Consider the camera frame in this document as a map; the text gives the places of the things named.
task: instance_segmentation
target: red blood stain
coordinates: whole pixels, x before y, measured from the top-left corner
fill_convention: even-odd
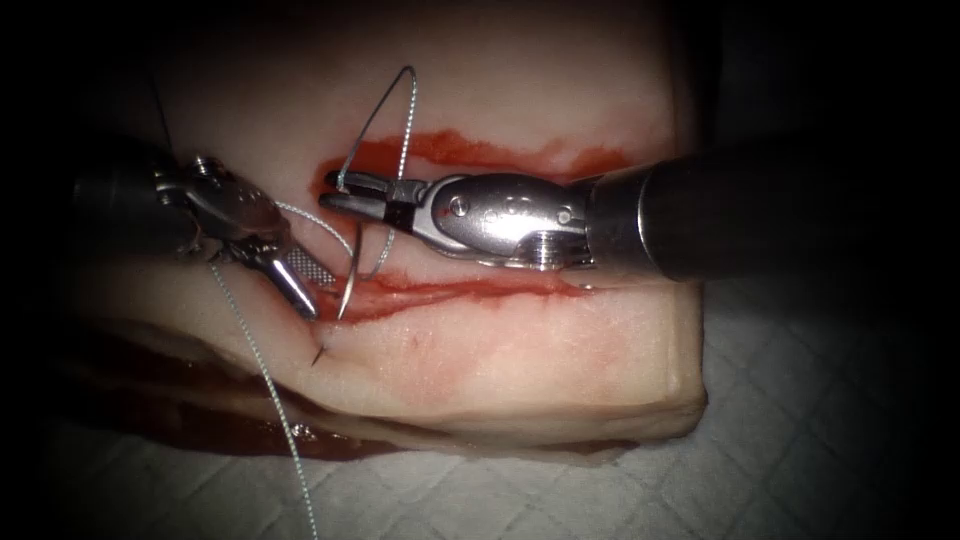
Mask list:
[[[396,175],[402,145],[403,139],[400,136],[362,141],[350,162],[350,168],[392,177]],[[555,138],[539,150],[518,151],[487,141],[470,140],[456,130],[445,129],[413,135],[410,138],[408,154],[436,165],[461,165],[518,172],[554,182],[569,182],[632,164],[619,149],[592,146],[581,148],[569,168],[556,170],[553,164],[555,158],[569,152],[570,146],[563,139]],[[323,183],[324,175],[339,169],[345,161],[346,156],[338,156],[320,163],[310,186],[310,193],[316,197],[329,191],[330,188]]]

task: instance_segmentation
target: blood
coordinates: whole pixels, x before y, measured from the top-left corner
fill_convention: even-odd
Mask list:
[[[372,281],[354,284],[350,307],[340,321],[347,324],[383,319],[406,309],[439,304],[460,298],[484,302],[491,308],[497,301],[515,294],[547,296],[561,294],[568,297],[585,296],[589,291],[570,286],[559,279],[543,279],[541,282],[500,282],[492,280],[461,283],[418,284],[398,282],[392,274],[378,275]],[[313,291],[320,303],[320,322],[332,321],[337,313],[339,298],[325,294],[318,286]]]
[[[395,177],[402,146],[403,139],[400,136],[361,141],[357,153],[350,162],[350,168]],[[407,154],[435,165],[482,167],[501,172],[517,172],[539,176],[561,184],[633,164],[622,150],[591,146],[577,150],[576,157],[570,166],[564,170],[558,170],[555,165],[557,158],[572,153],[574,151],[572,146],[572,143],[565,139],[554,138],[538,150],[520,151],[489,141],[467,139],[457,130],[444,129],[433,133],[412,135]],[[338,156],[321,162],[310,186],[311,195],[317,197],[321,193],[330,191],[323,181],[324,176],[332,170],[341,168],[346,160],[346,156]]]

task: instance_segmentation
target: meat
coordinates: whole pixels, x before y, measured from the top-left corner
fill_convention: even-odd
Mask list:
[[[678,118],[689,104],[656,18],[590,15],[584,24],[583,13],[558,10],[550,26],[531,29],[485,13],[451,12],[444,24],[421,13],[430,31],[402,45],[372,37],[358,48],[349,28],[325,29],[322,40],[294,23],[282,37],[244,28],[268,35],[266,49],[226,47],[206,28],[204,41],[180,43],[159,69],[175,148],[214,153],[348,238],[349,223],[317,207],[317,178],[342,162],[376,95],[406,62],[422,77],[411,177],[512,170],[564,183],[686,149]],[[396,24],[385,15],[365,22]],[[480,28],[500,38],[495,46],[460,41]],[[318,51],[324,66],[315,65]],[[457,67],[464,62],[472,62],[468,72]],[[360,65],[365,71],[350,67]],[[575,68],[589,76],[571,77]],[[374,123],[355,168],[395,174],[404,106],[399,95],[388,102],[378,118],[397,121]],[[136,115],[90,107],[118,129],[149,131],[123,125]],[[290,219],[298,240],[342,278],[342,247]],[[382,227],[368,230],[361,271],[372,268],[384,239]],[[550,274],[447,259],[399,235],[344,321],[333,320],[328,303],[320,321],[307,323],[262,277],[223,270],[308,456],[401,448],[609,456],[684,435],[706,404],[695,286],[585,292]],[[250,348],[208,268],[123,261],[70,269],[65,279],[70,312],[84,321],[74,325],[76,343],[90,345],[65,350],[52,372],[66,395],[92,404],[78,414],[171,444],[286,453]]]

